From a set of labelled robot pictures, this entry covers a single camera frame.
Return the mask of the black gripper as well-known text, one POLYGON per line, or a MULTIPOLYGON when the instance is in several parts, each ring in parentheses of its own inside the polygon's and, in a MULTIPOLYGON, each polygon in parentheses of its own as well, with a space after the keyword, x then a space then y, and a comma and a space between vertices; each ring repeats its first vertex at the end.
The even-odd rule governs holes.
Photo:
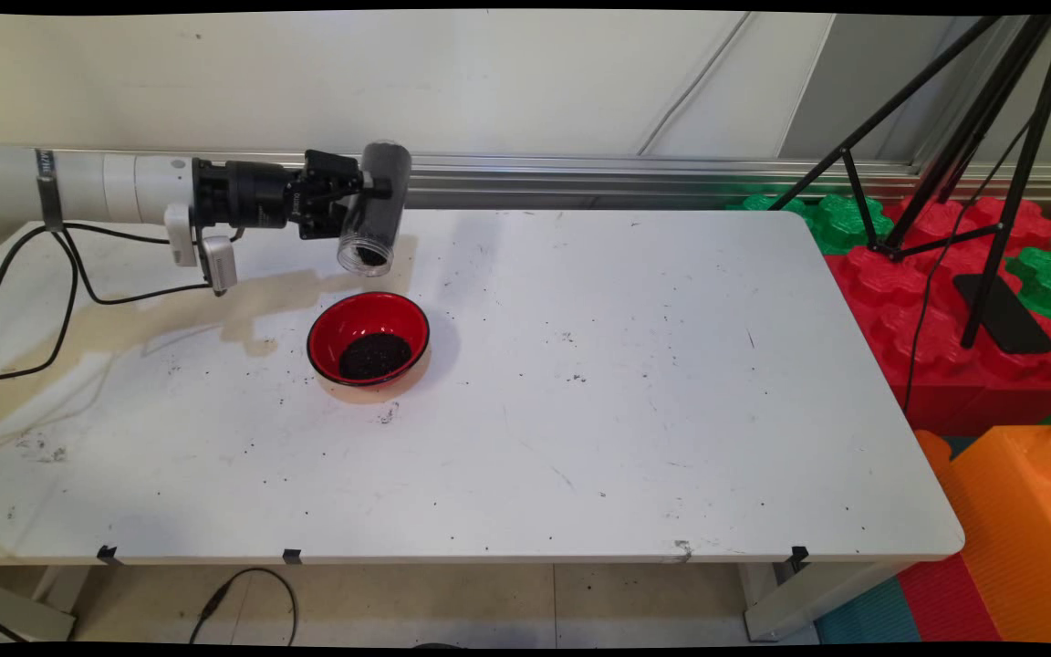
POLYGON ((391 176, 363 170, 358 159, 305 150, 305 171, 276 163, 227 162, 226 222, 234 228, 280 229, 301 224, 301 240, 338 240, 350 207, 330 203, 310 211, 308 198, 347 196, 389 199, 391 176))

